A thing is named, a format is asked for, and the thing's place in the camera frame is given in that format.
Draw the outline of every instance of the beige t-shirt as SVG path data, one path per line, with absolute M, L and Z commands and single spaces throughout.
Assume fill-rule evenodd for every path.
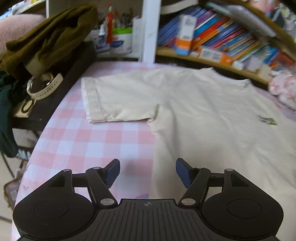
M 281 204 L 278 238 L 296 240 L 296 123 L 249 80 L 169 68 L 85 77 L 81 89 L 91 123 L 148 119 L 156 136 L 150 198 L 184 194 L 179 157 L 212 172 L 233 168 Z

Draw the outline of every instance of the pink cushion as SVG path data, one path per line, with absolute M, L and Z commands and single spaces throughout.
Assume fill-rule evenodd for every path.
M 0 20 L 0 55 L 6 53 L 6 43 L 24 36 L 45 17 L 37 14 L 12 15 Z

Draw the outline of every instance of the brown garment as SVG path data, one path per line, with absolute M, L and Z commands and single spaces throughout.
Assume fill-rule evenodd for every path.
M 0 69 L 17 79 L 38 77 L 75 49 L 97 24 L 97 9 L 79 5 L 64 10 L 6 44 Z

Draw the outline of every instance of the tablecloth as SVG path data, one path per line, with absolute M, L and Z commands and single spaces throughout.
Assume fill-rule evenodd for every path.
M 163 67 L 168 66 L 98 62 L 91 65 L 83 76 L 100 77 Z M 120 175 L 110 189 L 117 201 L 121 198 L 148 198 L 155 140 L 149 125 L 145 120 L 88 123 L 80 83 L 78 80 L 71 88 L 42 132 L 22 179 L 16 203 L 62 169 L 82 173 L 91 167 L 104 167 L 114 158 L 121 163 Z M 273 101 L 288 118 L 296 121 L 295 113 L 274 96 L 264 90 L 256 90 Z M 75 192 L 89 198 L 86 188 L 75 188 Z M 11 240 L 16 241 L 19 237 L 13 223 Z

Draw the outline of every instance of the floor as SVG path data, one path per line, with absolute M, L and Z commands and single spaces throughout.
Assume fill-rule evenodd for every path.
M 36 137 L 29 131 L 25 130 L 13 130 L 16 142 L 18 145 L 31 147 L 36 142 Z M 21 160 L 17 158 L 7 158 L 8 164 L 13 173 L 19 168 Z M 0 188 L 13 178 L 7 170 L 2 157 L 0 156 Z M 10 241 L 11 234 L 11 220 L 12 210 L 7 207 L 7 203 L 4 200 L 4 196 L 0 195 L 0 241 Z

